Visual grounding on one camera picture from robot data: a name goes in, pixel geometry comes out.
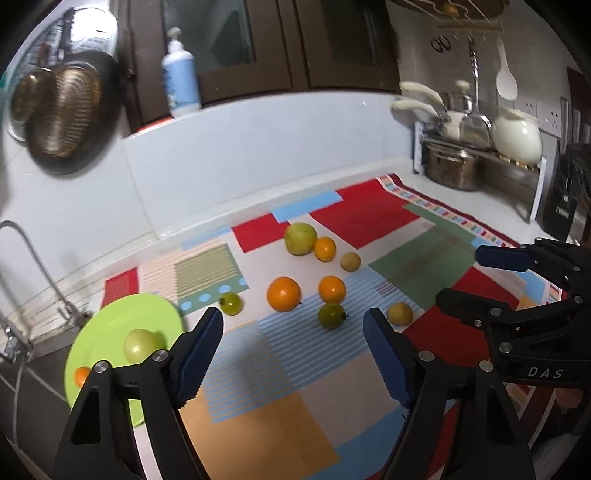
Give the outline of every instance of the dark wooden cabinet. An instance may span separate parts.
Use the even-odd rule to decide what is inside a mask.
[[[118,0],[133,131],[168,115],[165,32],[182,30],[202,104],[310,89],[398,90],[384,0]]]
[[[384,0],[295,0],[310,86],[397,91]]]

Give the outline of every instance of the orange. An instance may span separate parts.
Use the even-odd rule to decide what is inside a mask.
[[[314,244],[314,254],[321,262],[330,262],[336,255],[336,243],[329,236],[321,236]]]
[[[82,388],[82,386],[84,385],[84,382],[88,378],[88,375],[90,375],[90,368],[78,367],[78,368],[76,368],[76,371],[74,372],[74,382],[76,383],[76,385],[78,385],[80,388]]]
[[[267,302],[278,312],[293,310],[298,306],[300,300],[301,288],[293,278],[276,278],[267,289]]]
[[[347,287],[339,277],[324,277],[318,283],[318,295],[325,303],[341,303],[347,295]]]

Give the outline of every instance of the faucet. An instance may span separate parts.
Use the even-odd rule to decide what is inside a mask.
[[[76,305],[70,302],[61,290],[57,287],[56,283],[50,277],[49,273],[47,272],[45,266],[41,262],[39,255],[33,248],[31,241],[29,240],[27,234],[24,232],[22,227],[12,220],[3,220],[0,222],[0,230],[4,227],[12,228],[16,230],[19,235],[21,236],[22,240],[24,241],[25,245],[27,246],[29,253],[33,257],[33,260],[37,264],[37,267],[49,283],[50,287],[59,297],[61,302],[64,304],[63,308],[58,307],[57,311],[62,316],[62,318],[66,321],[66,323],[70,327],[78,327],[82,328],[89,320],[90,316],[86,312],[81,312]],[[0,314],[0,327],[8,336],[8,342],[4,352],[0,352],[0,356],[2,356],[7,361],[14,363],[16,358],[18,357],[19,353],[29,354],[32,350],[32,344],[29,340],[27,340],[22,333],[10,322],[7,318]]]
[[[18,356],[23,353],[28,357],[33,350],[33,345],[25,336],[16,328],[10,320],[0,313],[0,327],[8,337],[4,351],[0,350],[0,357],[5,361],[13,364]]]

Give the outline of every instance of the stainless steel pot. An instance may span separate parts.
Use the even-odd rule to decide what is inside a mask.
[[[448,110],[456,112],[470,113],[474,106],[474,97],[462,92],[446,92],[441,98]]]
[[[427,176],[455,190],[474,192],[482,187],[482,159],[461,148],[426,145]]]

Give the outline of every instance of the electrical outlet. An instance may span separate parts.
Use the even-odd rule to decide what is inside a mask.
[[[513,100],[507,100],[498,93],[496,94],[496,105],[499,108],[515,108],[515,102]]]
[[[560,138],[562,133],[560,106],[538,101],[537,117],[540,123],[540,130]]]
[[[519,95],[515,100],[515,109],[521,110],[531,116],[538,117],[538,100],[525,95]]]

